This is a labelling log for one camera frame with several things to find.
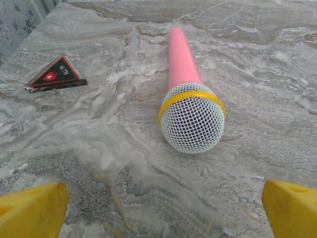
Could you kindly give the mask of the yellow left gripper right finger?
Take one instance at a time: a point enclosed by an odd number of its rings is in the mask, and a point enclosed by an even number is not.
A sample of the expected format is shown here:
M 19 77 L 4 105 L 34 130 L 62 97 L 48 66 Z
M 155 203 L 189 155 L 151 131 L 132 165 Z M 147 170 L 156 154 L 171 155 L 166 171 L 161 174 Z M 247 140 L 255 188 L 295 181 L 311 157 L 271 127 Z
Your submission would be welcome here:
M 262 204 L 276 238 L 317 237 L 317 190 L 281 180 L 267 180 Z

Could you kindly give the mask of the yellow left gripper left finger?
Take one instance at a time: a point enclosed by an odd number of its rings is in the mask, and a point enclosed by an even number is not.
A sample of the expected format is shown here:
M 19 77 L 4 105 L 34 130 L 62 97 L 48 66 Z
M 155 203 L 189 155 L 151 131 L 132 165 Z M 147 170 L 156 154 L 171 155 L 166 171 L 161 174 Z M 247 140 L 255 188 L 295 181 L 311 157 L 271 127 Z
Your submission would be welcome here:
M 0 197 L 2 238 L 56 238 L 67 212 L 66 184 L 52 182 Z

